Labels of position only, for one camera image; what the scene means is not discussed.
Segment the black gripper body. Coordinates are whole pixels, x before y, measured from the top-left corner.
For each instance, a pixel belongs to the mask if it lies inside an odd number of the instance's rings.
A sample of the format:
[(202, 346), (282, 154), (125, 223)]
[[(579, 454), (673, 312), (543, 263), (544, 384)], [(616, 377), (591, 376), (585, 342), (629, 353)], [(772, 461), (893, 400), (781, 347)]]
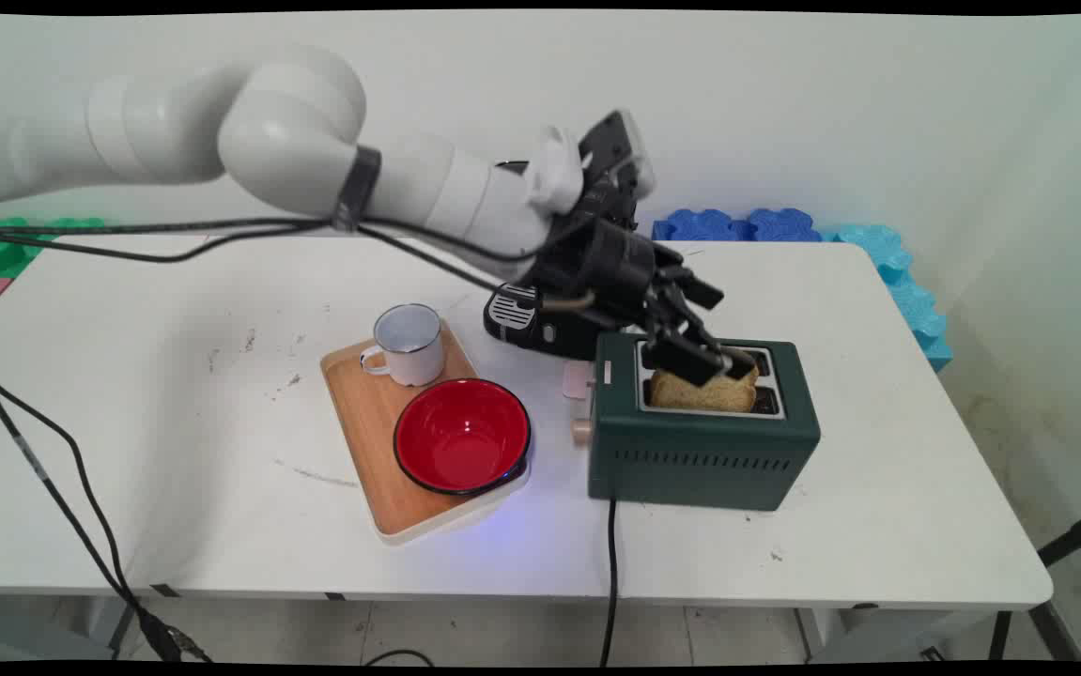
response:
[(608, 220), (568, 231), (534, 259), (533, 287), (546, 312), (570, 312), (596, 324), (643, 324), (653, 287), (686, 277), (685, 259)]

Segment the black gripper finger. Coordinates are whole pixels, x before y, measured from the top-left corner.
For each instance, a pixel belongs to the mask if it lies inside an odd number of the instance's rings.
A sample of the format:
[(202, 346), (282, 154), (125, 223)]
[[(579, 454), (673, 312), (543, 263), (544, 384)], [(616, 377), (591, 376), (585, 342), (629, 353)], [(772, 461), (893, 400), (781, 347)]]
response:
[(694, 312), (649, 313), (643, 322), (642, 362), (694, 386), (729, 372), (729, 358)]
[[(679, 312), (691, 312), (689, 308), (690, 303), (698, 304), (703, 308), (712, 309), (716, 307), (721, 300), (723, 300), (723, 291), (719, 288), (715, 288), (712, 284), (707, 284), (700, 279), (695, 277), (695, 274), (686, 267), (682, 266), (667, 266), (660, 269), (660, 300), (666, 304), (666, 308), (669, 312), (673, 309), (679, 309)], [(756, 363), (755, 359), (739, 349), (734, 349), (731, 346), (725, 346), (718, 339), (720, 352), (723, 352), (729, 358), (729, 372), (726, 374), (720, 374), (721, 376), (728, 376), (729, 379), (745, 379), (749, 374), (755, 372)]]

